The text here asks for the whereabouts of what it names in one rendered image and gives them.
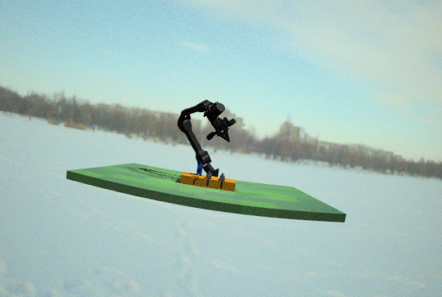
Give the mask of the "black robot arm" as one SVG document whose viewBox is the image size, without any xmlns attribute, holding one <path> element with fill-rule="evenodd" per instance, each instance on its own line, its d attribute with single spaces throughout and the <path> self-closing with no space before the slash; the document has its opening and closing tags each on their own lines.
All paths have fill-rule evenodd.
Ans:
<svg viewBox="0 0 442 297">
<path fill-rule="evenodd" d="M 208 171 L 210 171 L 210 173 L 214 172 L 213 167 L 210 165 L 212 161 L 210 159 L 210 155 L 208 154 L 208 152 L 202 150 L 199 142 L 197 141 L 192 131 L 190 114 L 195 112 L 204 112 L 203 117 L 207 117 L 209 121 L 212 121 L 213 119 L 219 117 L 219 115 L 222 114 L 224 111 L 225 111 L 225 106 L 222 103 L 218 101 L 213 103 L 206 99 L 195 106 L 182 110 L 181 115 L 178 119 L 178 127 L 183 133 L 185 133 L 188 141 L 190 142 L 193 150 L 196 153 L 197 165 L 200 164 L 201 162 L 201 164 L 203 164 L 202 168 L 205 170 L 206 173 L 208 173 Z M 224 117 L 223 119 L 220 119 L 218 123 L 215 123 L 215 126 L 216 128 L 218 128 L 218 130 L 222 130 L 224 127 L 228 126 L 227 125 L 228 122 L 229 122 L 228 119 Z"/>
</svg>

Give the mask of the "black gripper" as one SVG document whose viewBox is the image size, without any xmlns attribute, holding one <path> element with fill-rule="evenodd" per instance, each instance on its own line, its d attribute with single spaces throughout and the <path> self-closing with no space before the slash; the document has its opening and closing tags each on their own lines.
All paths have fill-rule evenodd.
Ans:
<svg viewBox="0 0 442 297">
<path fill-rule="evenodd" d="M 220 136 L 220 137 L 222 137 L 223 139 L 225 139 L 226 141 L 228 141 L 228 142 L 230 142 L 230 139 L 229 139 L 229 136 L 228 136 L 228 126 L 230 127 L 230 126 L 232 126 L 233 124 L 235 124 L 236 123 L 236 120 L 235 119 L 231 119 L 231 120 L 229 120 L 229 122 L 227 123 L 227 125 L 228 126 L 226 126 L 226 127 L 224 127 L 222 130 L 223 130 L 223 132 L 221 132 L 222 130 L 219 130 L 218 131 L 218 128 L 216 128 L 216 126 L 215 126 L 215 123 L 218 123 L 220 121 L 220 118 L 219 117 L 217 117 L 217 118 L 215 118 L 215 119 L 213 119 L 212 121 L 210 121 L 211 122 L 211 125 L 213 125 L 213 127 L 214 127 L 214 129 L 215 129 L 215 132 L 213 133 L 210 133 L 210 134 L 208 134 L 207 136 L 206 136 L 206 138 L 208 139 L 208 141 L 210 140 L 210 139 L 212 139 L 213 137 L 214 137 L 214 135 L 218 135 L 218 136 Z M 217 136 L 217 137 L 218 137 Z"/>
</svg>

